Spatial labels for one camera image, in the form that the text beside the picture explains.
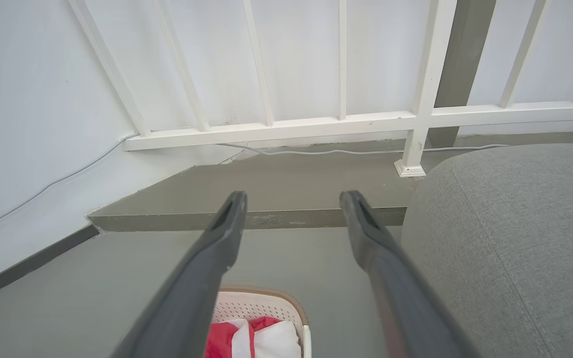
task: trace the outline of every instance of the white plastic basket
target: white plastic basket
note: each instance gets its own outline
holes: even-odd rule
[[[300,304],[284,292],[258,287],[221,287],[211,322],[253,320],[262,316],[293,322],[302,357],[311,358],[309,322]]]

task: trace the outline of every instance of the gray sofa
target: gray sofa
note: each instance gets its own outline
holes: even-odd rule
[[[484,357],[573,357],[573,144],[453,157],[402,246]]]

